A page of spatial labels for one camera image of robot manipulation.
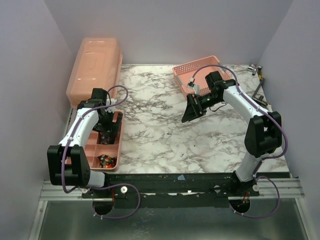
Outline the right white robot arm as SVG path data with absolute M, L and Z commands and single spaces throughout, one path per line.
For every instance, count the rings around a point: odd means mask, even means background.
M 205 116 L 208 108 L 222 102 L 230 104 L 242 116 L 247 123 L 244 138 L 246 153 L 240 166 L 232 173 L 229 184 L 230 192 L 241 196 L 256 183 L 254 177 L 263 158 L 282 145 L 279 129 L 281 115 L 276 111 L 267 112 L 260 105 L 248 102 L 248 96 L 238 91 L 236 81 L 224 80 L 218 71 L 210 72 L 205 80 L 210 92 L 205 95 L 189 93 L 181 121 L 190 122 Z

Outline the dark floral necktie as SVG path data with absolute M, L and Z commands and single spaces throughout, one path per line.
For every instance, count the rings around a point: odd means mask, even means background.
M 111 131 L 99 131 L 98 132 L 98 143 L 102 145 L 113 144 L 113 135 Z

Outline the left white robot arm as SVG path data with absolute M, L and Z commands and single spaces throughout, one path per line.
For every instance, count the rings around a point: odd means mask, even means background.
M 51 184 L 62 186 L 65 193 L 76 188 L 92 188 L 101 198 L 107 197 L 111 191 L 108 174 L 92 170 L 85 154 L 85 145 L 92 130 L 105 133 L 111 120 L 109 110 L 124 103 L 129 91 L 123 85 L 115 85 L 110 89 L 125 90 L 124 99 L 112 101 L 109 91 L 94 88 L 91 98 L 83 100 L 77 107 L 76 117 L 68 133 L 57 145 L 47 149 L 47 161 Z

